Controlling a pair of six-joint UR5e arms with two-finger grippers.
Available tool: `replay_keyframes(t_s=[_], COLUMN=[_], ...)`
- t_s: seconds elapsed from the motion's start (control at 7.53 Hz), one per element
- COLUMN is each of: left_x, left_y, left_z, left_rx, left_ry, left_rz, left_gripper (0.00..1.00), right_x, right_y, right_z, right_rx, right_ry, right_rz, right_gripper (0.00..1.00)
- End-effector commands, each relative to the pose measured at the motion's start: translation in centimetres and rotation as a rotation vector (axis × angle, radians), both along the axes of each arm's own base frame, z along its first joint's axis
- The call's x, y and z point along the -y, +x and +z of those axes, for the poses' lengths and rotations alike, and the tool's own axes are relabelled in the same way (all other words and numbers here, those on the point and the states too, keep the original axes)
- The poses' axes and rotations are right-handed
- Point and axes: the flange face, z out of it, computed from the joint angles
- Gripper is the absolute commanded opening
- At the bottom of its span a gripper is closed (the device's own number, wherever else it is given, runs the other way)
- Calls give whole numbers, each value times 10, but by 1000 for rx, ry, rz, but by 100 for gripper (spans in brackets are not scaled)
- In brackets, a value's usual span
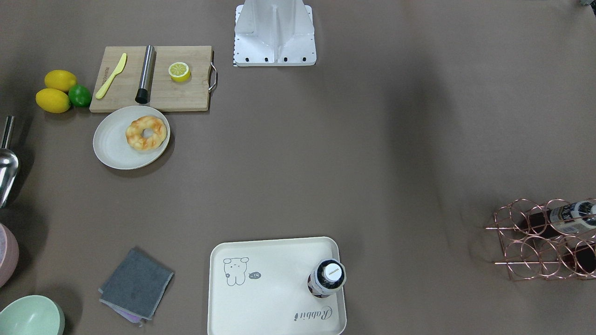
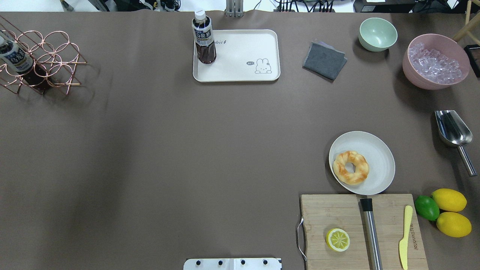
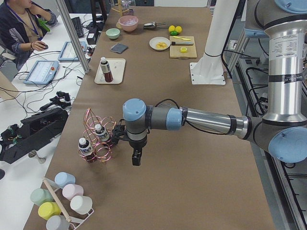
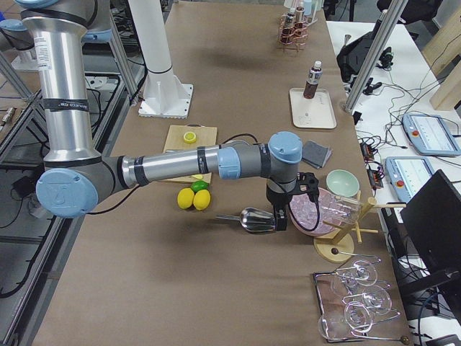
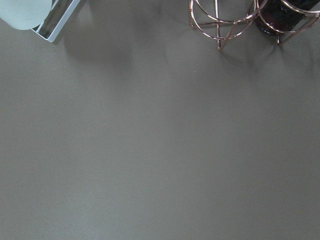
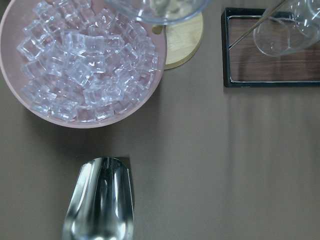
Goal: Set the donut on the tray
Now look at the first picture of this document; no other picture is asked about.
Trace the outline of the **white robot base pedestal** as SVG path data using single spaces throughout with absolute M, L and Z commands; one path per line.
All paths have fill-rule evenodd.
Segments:
M 317 63 L 312 7 L 302 0 L 246 0 L 236 7 L 236 67 L 298 67 Z

